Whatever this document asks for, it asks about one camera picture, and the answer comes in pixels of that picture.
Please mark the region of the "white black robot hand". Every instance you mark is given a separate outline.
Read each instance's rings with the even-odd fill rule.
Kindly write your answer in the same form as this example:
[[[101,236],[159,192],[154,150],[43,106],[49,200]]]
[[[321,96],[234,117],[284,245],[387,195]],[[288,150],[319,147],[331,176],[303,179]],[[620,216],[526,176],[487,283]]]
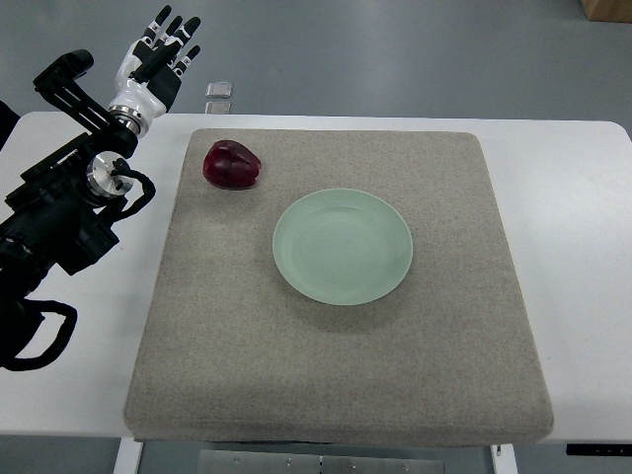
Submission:
[[[137,137],[143,137],[152,122],[170,111],[184,74],[200,52],[187,44],[201,19],[172,17],[165,6],[131,44],[115,78],[116,96],[109,112]]]

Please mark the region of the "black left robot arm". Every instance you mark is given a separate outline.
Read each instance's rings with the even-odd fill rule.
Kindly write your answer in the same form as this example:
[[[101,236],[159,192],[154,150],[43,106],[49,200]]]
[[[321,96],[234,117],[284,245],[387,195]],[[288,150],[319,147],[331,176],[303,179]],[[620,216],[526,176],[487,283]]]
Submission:
[[[12,215],[1,225],[1,365],[29,371],[54,362],[67,347],[77,310],[30,300],[53,266],[74,275],[118,242],[113,225],[136,214],[155,186],[126,160],[142,131],[140,115],[105,110],[76,83],[94,64],[85,49],[65,53],[35,78],[50,104],[84,127],[25,171],[7,195]]]

